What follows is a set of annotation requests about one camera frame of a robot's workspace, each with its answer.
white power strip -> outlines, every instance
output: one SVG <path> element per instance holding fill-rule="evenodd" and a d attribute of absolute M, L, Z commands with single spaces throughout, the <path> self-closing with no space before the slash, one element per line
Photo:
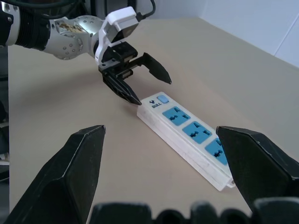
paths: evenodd
<path fill-rule="evenodd" d="M 137 116 L 217 190 L 235 186 L 214 129 L 163 92 L 141 102 Z"/>

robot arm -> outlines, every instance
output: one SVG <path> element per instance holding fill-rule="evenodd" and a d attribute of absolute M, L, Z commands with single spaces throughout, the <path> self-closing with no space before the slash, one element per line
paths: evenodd
<path fill-rule="evenodd" d="M 95 16 L 79 16 L 68 20 L 66 17 L 47 20 L 27 10 L 1 2 L 0 45 L 21 45 L 69 60 L 80 54 L 94 56 L 93 47 L 103 21 Z"/>
<path fill-rule="evenodd" d="M 88 53 L 95 59 L 104 83 L 119 97 L 137 105 L 140 100 L 124 82 L 134 67 L 144 65 L 155 78 L 171 84 L 168 72 L 158 61 L 147 53 L 134 59 L 138 52 L 125 42 L 139 21 L 146 18 L 132 7 L 111 12 L 104 21 L 90 15 L 48 20 L 21 7 L 0 3 L 0 46 L 17 44 L 62 60 Z"/>

table surface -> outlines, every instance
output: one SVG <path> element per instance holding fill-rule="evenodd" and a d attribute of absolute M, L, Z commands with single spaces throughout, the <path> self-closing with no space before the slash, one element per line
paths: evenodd
<path fill-rule="evenodd" d="M 184 41 L 172 40 L 176 28 L 187 33 L 188 26 L 190 32 L 192 26 L 204 29 L 206 35 L 211 35 L 211 41 L 217 37 L 240 45 L 240 40 L 201 19 L 144 21 L 128 42 L 140 55 L 147 52 L 156 58 L 168 70 L 173 84 L 156 80 L 143 67 L 136 68 L 134 75 L 126 79 L 128 84 L 140 99 L 164 91 L 213 128 L 227 125 L 259 130 L 201 80 L 198 74 L 208 74 L 208 70 L 195 71 L 188 60 L 177 60 L 177 55 L 171 53 L 176 47 L 191 44 L 192 37 L 188 35 Z M 223 49 L 217 42 L 213 45 L 211 52 L 219 55 Z M 191 204 L 205 200 L 218 211 L 234 207 L 250 213 L 237 188 L 218 192 L 139 120 L 137 107 L 126 103 L 103 84 L 89 55 L 61 61 L 36 50 L 10 47 L 9 100 L 10 209 L 72 133 L 104 124 L 107 133 L 94 204 L 146 202 L 152 208 L 153 217 L 166 208 L 178 209 L 188 217 Z"/>

black cable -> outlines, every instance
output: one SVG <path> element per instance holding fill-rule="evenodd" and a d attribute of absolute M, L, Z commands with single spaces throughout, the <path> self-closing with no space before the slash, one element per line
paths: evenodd
<path fill-rule="evenodd" d="M 137 13 L 136 15 L 136 19 L 138 20 L 138 22 L 140 22 L 141 20 L 144 20 L 146 18 L 148 18 L 149 16 L 153 15 L 156 11 L 156 4 L 155 4 L 155 1 L 154 0 L 150 0 L 152 6 L 153 6 L 153 9 L 149 12 L 149 13 L 146 13 L 144 15 L 142 15 L 141 13 Z"/>
<path fill-rule="evenodd" d="M 83 11 L 84 11 L 84 15 L 87 15 L 88 14 L 88 10 L 87 10 L 87 8 L 86 8 L 86 5 L 85 5 L 85 2 L 81 2 L 81 7 L 82 7 L 82 9 L 83 9 Z"/>
<path fill-rule="evenodd" d="M 50 9 L 50 8 L 58 8 L 58 7 L 63 7 L 67 6 L 70 4 L 73 4 L 76 2 L 76 0 L 64 0 L 61 2 L 55 2 L 55 3 L 26 3 L 26 2 L 19 2 L 17 0 L 2 0 L 3 2 L 6 2 L 8 4 L 18 6 L 18 7 L 25 7 L 25 8 L 34 8 L 34 9 Z"/>
<path fill-rule="evenodd" d="M 97 12 L 96 12 L 96 3 L 95 3 L 96 0 L 90 0 L 90 11 L 91 11 L 91 15 L 93 16 L 97 16 Z"/>
<path fill-rule="evenodd" d="M 64 13 L 62 14 L 59 14 L 59 15 L 46 15 L 44 13 L 38 13 L 37 11 L 35 11 L 34 9 L 32 8 L 27 8 L 27 7 L 24 7 L 23 9 L 25 9 L 28 13 L 32 14 L 32 15 L 36 15 L 40 18 L 43 18 L 43 19 L 47 19 L 47 20 L 55 20 L 55 19 L 60 19 L 64 16 L 67 16 L 69 13 L 71 13 L 82 1 L 81 0 L 76 0 L 75 3 L 71 4 L 70 5 L 70 8 L 65 11 Z"/>
<path fill-rule="evenodd" d="M 154 1 L 154 0 L 150 0 L 150 2 L 151 2 L 151 4 L 152 4 L 152 6 L 153 6 L 153 9 L 151 10 L 151 12 L 146 13 L 145 15 L 143 15 L 143 16 L 144 16 L 144 19 L 147 18 L 147 17 L 149 17 L 149 16 L 151 16 L 151 15 L 153 15 L 153 14 L 155 13 L 155 11 L 156 11 L 156 4 L 155 4 L 155 1 Z"/>
<path fill-rule="evenodd" d="M 67 11 L 65 11 L 64 13 L 59 14 L 59 15 L 38 14 L 38 16 L 40 16 L 41 18 L 47 19 L 47 20 L 60 19 L 62 17 L 67 16 L 69 13 L 71 13 L 80 3 L 81 3 L 81 1 L 78 0 L 77 2 L 73 3 Z"/>
<path fill-rule="evenodd" d="M 108 16 L 107 0 L 104 0 L 104 14 L 105 14 L 105 16 Z"/>
<path fill-rule="evenodd" d="M 136 0 L 128 0 L 128 7 L 131 6 L 136 11 Z"/>
<path fill-rule="evenodd" d="M 6 82 L 8 81 L 8 77 L 0 77 L 0 82 Z"/>

blue switch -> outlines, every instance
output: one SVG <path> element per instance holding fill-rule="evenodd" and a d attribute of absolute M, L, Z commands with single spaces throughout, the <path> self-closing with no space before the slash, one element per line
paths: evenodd
<path fill-rule="evenodd" d="M 160 95 L 157 97 L 162 103 L 167 104 L 169 102 L 168 98 L 164 95 Z"/>

